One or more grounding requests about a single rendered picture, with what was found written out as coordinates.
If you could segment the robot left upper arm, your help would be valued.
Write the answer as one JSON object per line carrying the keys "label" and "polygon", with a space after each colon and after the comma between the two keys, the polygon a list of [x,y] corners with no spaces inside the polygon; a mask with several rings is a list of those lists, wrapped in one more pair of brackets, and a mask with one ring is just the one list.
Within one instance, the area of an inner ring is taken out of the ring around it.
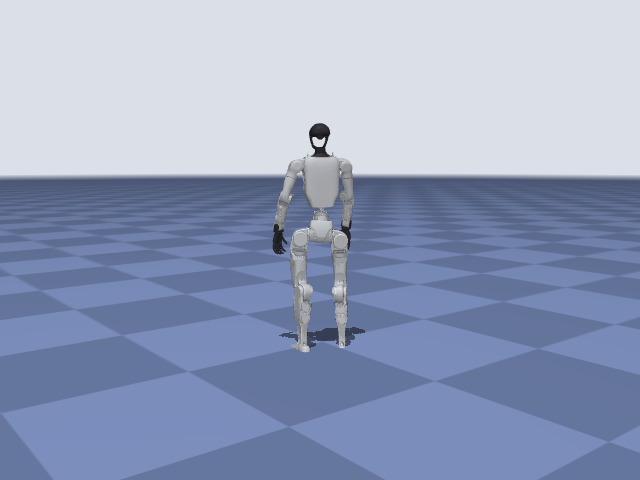
{"label": "robot left upper arm", "polygon": [[298,178],[297,173],[301,172],[304,168],[305,159],[293,160],[289,166],[285,176],[285,180],[283,183],[283,190],[280,195],[280,201],[290,204],[293,200],[294,194],[292,194],[292,189],[296,183]]}

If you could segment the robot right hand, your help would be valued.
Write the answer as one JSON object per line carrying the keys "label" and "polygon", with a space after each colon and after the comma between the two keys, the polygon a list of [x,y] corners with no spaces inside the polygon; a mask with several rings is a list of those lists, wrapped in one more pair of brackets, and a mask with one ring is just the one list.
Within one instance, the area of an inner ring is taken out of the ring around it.
{"label": "robot right hand", "polygon": [[351,223],[352,223],[352,221],[350,220],[349,227],[344,227],[344,226],[342,226],[342,223],[341,223],[341,228],[342,229],[340,230],[340,231],[344,232],[348,237],[348,250],[349,250],[349,247],[350,247],[350,239],[351,239],[351,234],[350,234],[350,231],[349,231],[351,229]]}

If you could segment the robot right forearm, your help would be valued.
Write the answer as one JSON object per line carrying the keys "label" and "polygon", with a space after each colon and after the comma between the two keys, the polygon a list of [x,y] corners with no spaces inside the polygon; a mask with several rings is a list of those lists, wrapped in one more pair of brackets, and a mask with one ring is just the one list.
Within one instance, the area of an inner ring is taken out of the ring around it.
{"label": "robot right forearm", "polygon": [[354,207],[354,197],[353,199],[347,201],[347,202],[342,202],[342,226],[344,227],[349,227],[349,223],[352,217],[352,207]]}

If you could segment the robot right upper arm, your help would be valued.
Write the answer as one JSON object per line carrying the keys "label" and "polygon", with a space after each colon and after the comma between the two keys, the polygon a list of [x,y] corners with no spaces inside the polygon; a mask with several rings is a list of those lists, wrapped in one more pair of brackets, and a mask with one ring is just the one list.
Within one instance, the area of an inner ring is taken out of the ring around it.
{"label": "robot right upper arm", "polygon": [[338,158],[338,160],[340,163],[341,180],[344,187],[344,190],[341,191],[339,196],[342,201],[347,202],[354,197],[352,165],[344,158]]}

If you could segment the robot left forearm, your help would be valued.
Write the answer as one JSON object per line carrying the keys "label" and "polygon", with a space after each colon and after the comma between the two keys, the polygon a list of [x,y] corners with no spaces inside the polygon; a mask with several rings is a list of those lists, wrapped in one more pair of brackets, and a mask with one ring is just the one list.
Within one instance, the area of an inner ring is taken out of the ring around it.
{"label": "robot left forearm", "polygon": [[[281,193],[280,193],[280,195],[281,195]],[[284,203],[284,202],[280,201],[280,196],[279,196],[278,203],[277,203],[277,212],[276,212],[275,222],[274,222],[274,224],[278,224],[279,225],[279,231],[284,229],[284,227],[285,227],[284,223],[286,221],[286,215],[287,215],[288,207],[289,207],[289,205],[287,203]],[[273,224],[273,227],[274,227],[274,224]]]}

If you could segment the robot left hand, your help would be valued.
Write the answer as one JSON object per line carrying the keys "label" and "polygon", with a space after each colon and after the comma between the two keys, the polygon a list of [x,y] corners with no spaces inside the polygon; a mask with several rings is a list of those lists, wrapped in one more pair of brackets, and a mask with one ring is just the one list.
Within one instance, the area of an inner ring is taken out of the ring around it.
{"label": "robot left hand", "polygon": [[278,224],[274,224],[274,230],[273,231],[275,232],[274,237],[273,237],[273,251],[276,254],[284,254],[281,251],[281,249],[282,249],[284,252],[286,252],[286,250],[284,250],[284,248],[282,247],[282,240],[284,241],[285,244],[287,244],[287,242],[284,239],[283,234],[282,234],[284,229],[279,231],[279,225]]}

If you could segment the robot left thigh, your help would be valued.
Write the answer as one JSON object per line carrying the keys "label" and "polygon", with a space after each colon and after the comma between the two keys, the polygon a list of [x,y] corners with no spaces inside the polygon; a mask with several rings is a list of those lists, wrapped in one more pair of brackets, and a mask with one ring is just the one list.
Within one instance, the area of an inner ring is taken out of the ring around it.
{"label": "robot left thigh", "polygon": [[307,244],[310,237],[310,228],[302,228],[293,232],[291,237],[290,268],[294,290],[296,286],[303,287],[303,301],[311,299],[313,288],[306,282],[307,270]]}

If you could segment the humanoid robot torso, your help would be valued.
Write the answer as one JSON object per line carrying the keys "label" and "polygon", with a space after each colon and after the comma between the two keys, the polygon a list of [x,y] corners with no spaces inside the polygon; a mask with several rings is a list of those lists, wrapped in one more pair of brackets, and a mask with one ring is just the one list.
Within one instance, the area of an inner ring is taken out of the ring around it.
{"label": "humanoid robot torso", "polygon": [[328,154],[331,157],[311,157],[314,154],[303,158],[303,193],[308,206],[319,209],[309,221],[309,241],[325,243],[332,241],[333,222],[324,207],[334,207],[339,195],[340,163],[334,153]]}

